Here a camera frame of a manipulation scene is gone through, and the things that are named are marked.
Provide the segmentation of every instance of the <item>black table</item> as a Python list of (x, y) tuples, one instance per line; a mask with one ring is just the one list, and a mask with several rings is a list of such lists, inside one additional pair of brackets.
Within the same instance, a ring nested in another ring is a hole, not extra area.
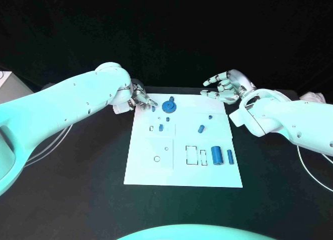
[[(150, 93), (199, 94), (148, 87)], [(226, 105), (228, 114), (238, 108)], [(244, 188), (124, 185), (134, 111), (109, 106), (79, 122), (0, 196), (0, 239), (116, 239), (173, 224), (239, 228), (277, 239), (333, 239), (333, 193), (289, 140), (232, 126)], [(333, 165), (302, 149), (333, 188)]]

